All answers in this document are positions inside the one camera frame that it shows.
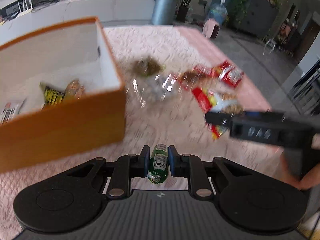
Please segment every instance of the food wrapper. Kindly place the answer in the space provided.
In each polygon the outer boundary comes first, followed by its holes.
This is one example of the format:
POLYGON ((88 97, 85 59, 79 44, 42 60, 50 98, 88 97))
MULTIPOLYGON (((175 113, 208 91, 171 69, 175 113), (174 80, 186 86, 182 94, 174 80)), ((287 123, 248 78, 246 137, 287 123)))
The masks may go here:
POLYGON ((85 93, 85 87, 79 82, 79 79, 74 79, 71 81, 65 90, 65 97, 77 98, 79 99, 85 93))
POLYGON ((195 71, 185 71, 184 73, 180 73, 178 75, 174 74, 174 78, 179 82, 180 86, 186 90, 190 91, 195 86, 199 86, 204 79, 208 78, 204 73, 198 73, 195 71))
POLYGON ((128 91, 137 99, 141 107, 145 107, 149 103, 172 98, 182 89, 173 75, 169 74, 147 78, 137 76, 131 80, 128 91))
MULTIPOLYGON (((201 88, 193 89, 192 93, 204 113, 215 112, 225 114, 240 114, 243 112, 242 106, 238 103, 236 96, 233 94, 201 88)), ((212 132, 213 139, 220 138, 221 135, 228 130, 220 125, 208 124, 208 127, 212 132)))
POLYGON ((153 76, 162 71, 161 65, 152 57, 141 58, 134 63, 133 71, 142 77, 153 76))
POLYGON ((40 88, 44 94, 45 106, 60 104, 66 95, 63 90, 59 90, 50 84, 40 83, 40 88))
POLYGON ((243 71, 237 69, 236 66, 227 60, 214 68, 208 68, 199 64, 193 68, 193 71, 196 73, 203 73, 208 77, 217 78, 233 88, 236 88, 239 85, 244 75, 243 71))
POLYGON ((24 103, 24 100, 9 100, 1 109, 0 112, 0 125, 11 121, 16 117, 24 103))
POLYGON ((40 88, 44 94, 44 105, 60 104, 66 99, 79 99, 84 95, 85 87, 82 86, 78 79, 71 81, 65 90, 55 88, 54 86, 46 83, 40 83, 40 88))

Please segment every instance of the gray trash can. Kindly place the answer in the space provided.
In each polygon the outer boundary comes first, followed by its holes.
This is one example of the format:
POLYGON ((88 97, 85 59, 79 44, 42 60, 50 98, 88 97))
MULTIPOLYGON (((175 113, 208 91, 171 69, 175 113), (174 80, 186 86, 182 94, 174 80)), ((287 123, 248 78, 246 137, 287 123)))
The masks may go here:
POLYGON ((155 0, 151 23, 153 25, 171 25, 178 0, 155 0))

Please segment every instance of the finger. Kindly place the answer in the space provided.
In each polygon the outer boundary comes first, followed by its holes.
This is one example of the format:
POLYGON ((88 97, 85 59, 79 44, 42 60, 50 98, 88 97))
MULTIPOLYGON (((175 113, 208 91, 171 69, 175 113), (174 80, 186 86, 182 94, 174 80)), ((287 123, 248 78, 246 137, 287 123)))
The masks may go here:
POLYGON ((295 178, 289 171, 287 160, 285 159, 284 155, 281 154, 280 156, 280 164, 282 169, 282 179, 281 181, 287 183, 297 189, 300 189, 300 182, 295 178))
POLYGON ((320 184, 320 163, 317 164, 300 182, 301 189, 310 189, 320 184))

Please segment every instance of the metal screw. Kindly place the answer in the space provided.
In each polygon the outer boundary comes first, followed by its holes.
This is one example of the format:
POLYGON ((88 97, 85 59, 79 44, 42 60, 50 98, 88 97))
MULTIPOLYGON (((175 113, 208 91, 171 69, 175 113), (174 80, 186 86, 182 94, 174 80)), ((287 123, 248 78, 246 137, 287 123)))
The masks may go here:
POLYGON ((120 188, 113 188, 111 190, 109 190, 109 195, 113 196, 113 197, 120 197, 124 194, 123 189, 120 188))
POLYGON ((201 188, 201 189, 198 189, 196 194, 199 196, 199 197, 209 197, 212 192, 211 190, 207 189, 207 188, 201 188))

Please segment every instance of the cable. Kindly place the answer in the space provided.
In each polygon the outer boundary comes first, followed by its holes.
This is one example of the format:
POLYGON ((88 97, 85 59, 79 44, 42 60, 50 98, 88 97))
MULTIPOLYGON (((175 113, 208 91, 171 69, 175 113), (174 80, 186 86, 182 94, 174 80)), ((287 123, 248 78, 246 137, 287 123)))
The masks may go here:
POLYGON ((316 228, 317 228, 318 223, 319 223, 319 220, 320 220, 320 213, 319 213, 319 215, 318 215, 318 219, 317 219, 317 221, 316 221, 316 224, 315 224, 315 226, 313 227, 313 229, 312 229, 312 231, 311 231, 311 234, 310 234, 310 236, 309 236, 309 240, 311 240, 313 234, 315 233, 316 228))
POLYGON ((47 8, 49 7, 50 5, 52 5, 54 2, 57 3, 59 0, 53 0, 47 4, 43 4, 43 7, 39 8, 38 10, 36 10, 35 8, 33 8, 32 12, 31 13, 34 13, 34 12, 37 12, 37 11, 40 11, 41 9, 43 8, 47 8))

